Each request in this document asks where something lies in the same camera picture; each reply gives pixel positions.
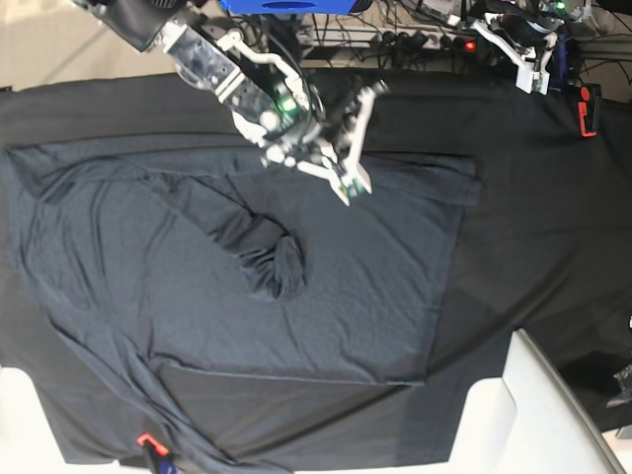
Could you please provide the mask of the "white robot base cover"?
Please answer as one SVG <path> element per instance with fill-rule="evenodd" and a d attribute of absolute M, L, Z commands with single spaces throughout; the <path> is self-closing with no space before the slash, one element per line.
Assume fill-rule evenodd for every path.
<path fill-rule="evenodd" d="M 625 468 L 541 348 L 513 333 L 500 377 L 468 391 L 449 473 L 623 473 Z"/>

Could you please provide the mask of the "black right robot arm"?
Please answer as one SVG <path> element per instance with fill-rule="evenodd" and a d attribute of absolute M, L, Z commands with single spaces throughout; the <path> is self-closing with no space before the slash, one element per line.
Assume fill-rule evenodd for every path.
<path fill-rule="evenodd" d="M 264 165 L 322 179 L 344 204 L 372 193 L 361 154 L 375 101 L 387 90 L 384 82 L 329 105 L 282 45 L 257 51 L 236 27 L 213 34 L 190 1 L 74 5 L 138 52 L 161 48 L 184 82 L 213 94 L 230 111 L 239 133 L 261 149 Z"/>

